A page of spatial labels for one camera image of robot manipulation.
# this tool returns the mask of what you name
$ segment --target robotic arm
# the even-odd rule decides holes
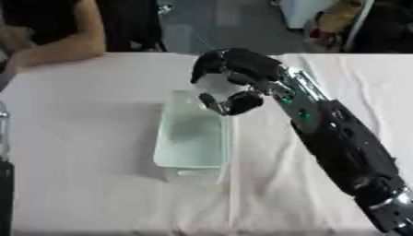
[[[14,166],[8,161],[8,120],[6,106],[0,101],[0,235],[11,235],[14,192]]]
[[[222,73],[245,91],[216,101],[199,99],[220,115],[237,115],[272,96],[291,119],[302,143],[341,191],[351,195],[381,232],[413,235],[413,193],[399,176],[395,159],[377,137],[338,100],[330,100],[300,69],[245,49],[215,50],[198,58],[191,83]]]

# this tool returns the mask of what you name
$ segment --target translucent container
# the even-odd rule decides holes
[[[216,183],[230,158],[231,118],[206,109],[190,91],[176,90],[162,112],[154,162],[172,181]]]

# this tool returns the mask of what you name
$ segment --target white tablecloth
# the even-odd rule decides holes
[[[413,56],[279,58],[356,113],[413,183]],[[12,114],[17,235],[374,234],[271,100],[239,117],[221,184],[166,182],[152,162],[159,116],[172,89],[192,88],[194,59],[107,54],[16,77],[0,99]]]

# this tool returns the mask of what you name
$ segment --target floor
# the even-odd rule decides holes
[[[269,0],[159,0],[174,9],[163,17],[170,52],[200,54],[243,47],[264,54],[303,52],[302,36],[286,28]]]

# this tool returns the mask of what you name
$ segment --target white cabinet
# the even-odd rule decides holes
[[[279,6],[291,29],[302,29],[317,12],[330,7],[337,0],[281,0]]]

